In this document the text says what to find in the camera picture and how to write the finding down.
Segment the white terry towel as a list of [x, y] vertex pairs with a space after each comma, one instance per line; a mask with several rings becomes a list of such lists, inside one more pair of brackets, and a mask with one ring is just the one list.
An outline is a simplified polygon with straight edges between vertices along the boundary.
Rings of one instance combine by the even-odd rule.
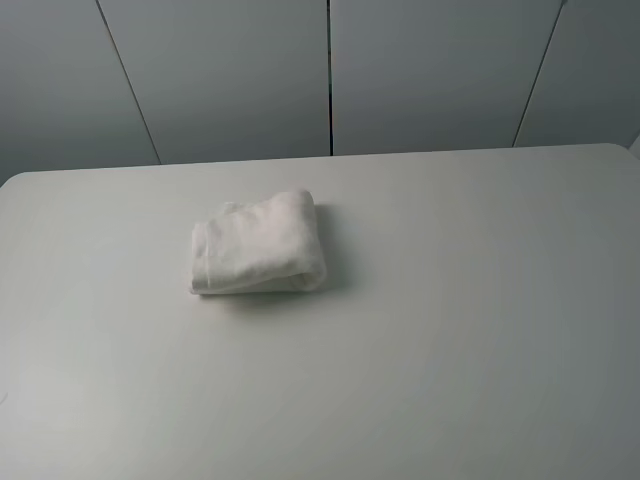
[[315, 203], [306, 190], [227, 203], [191, 233], [194, 295], [308, 292], [327, 274]]

